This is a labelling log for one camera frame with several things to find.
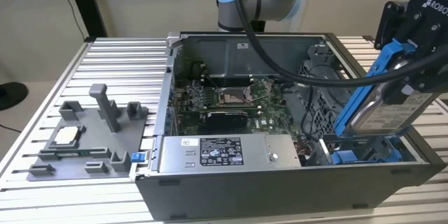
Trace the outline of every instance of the black stand base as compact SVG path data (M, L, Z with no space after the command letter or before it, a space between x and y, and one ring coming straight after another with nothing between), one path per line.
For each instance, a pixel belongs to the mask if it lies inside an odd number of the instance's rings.
M28 88L18 82L0 85L0 110L16 106L28 96Z

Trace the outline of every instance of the black cable on floor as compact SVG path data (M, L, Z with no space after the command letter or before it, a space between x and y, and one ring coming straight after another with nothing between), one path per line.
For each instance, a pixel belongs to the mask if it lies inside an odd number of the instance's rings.
M73 15L73 19L74 19L74 23L76 23L76 26L77 26L77 29L78 29L78 32L81 33L81 36L82 36L82 40L85 38L85 35L82 33L82 30L81 30L81 27L78 26L78 22L77 22L77 19L76 19L76 14L74 14L74 8L73 8L73 5L70 3L70 0L66 0L68 4L69 4L69 7L72 9L72 15Z
M13 128L9 128L9 127L6 127L6 126L4 126L4 125L1 125L1 124L0 124L0 127L4 128L4 129L6 129L6 130L10 130L10 131L14 131L14 132L21 133L21 131L18 131L18 130L16 130L16 129L13 129Z

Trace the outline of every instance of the white wall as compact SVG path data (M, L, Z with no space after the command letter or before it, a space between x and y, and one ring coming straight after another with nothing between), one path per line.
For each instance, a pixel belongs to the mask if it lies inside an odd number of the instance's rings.
M0 81L56 79L81 41L65 0L0 0Z
M309 0L298 30L374 34L385 1ZM169 31L216 29L214 0L97 0L97 3L109 36L164 37ZM54 80L81 44L66 1L0 0L0 7L0 82ZM288 28L289 22L266 24L266 31Z
M388 1L408 0L309 0L298 30L374 36Z

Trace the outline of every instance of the black post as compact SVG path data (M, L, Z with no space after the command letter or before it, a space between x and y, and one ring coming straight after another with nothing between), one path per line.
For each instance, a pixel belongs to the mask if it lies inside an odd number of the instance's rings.
M106 37L101 13L96 0L74 0L90 37Z
M264 20L252 20L250 21L250 27L254 32L261 33L264 32L264 26L266 22Z
M0 110L16 106L28 96L28 88L18 82L0 85Z

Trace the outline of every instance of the blue drive bracket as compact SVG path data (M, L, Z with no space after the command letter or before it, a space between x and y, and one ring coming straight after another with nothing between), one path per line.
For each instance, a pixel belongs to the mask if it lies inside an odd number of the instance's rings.
M380 52L380 56L377 57L373 65L370 66L370 69L366 73L368 76L373 76L381 73L386 72L388 64L390 60L393 59L393 56L402 52L404 54L408 54L409 52L414 51L414 46L408 43L400 43L394 39L389 44L386 44L382 47L382 50ZM346 132L345 128L350 122L350 119L353 118L353 115L360 110L360 106L364 103L365 98L369 96L374 85L358 87L352 95L352 97L348 100L348 103L337 116L336 122L334 122L334 132L338 137L353 137L353 132Z
M344 165L344 164L374 164L374 163L397 163L402 161L401 153L397 149L392 149L390 155L386 158L380 158L377 160L358 160L354 152L348 151L336 151L330 155L333 163L330 165Z

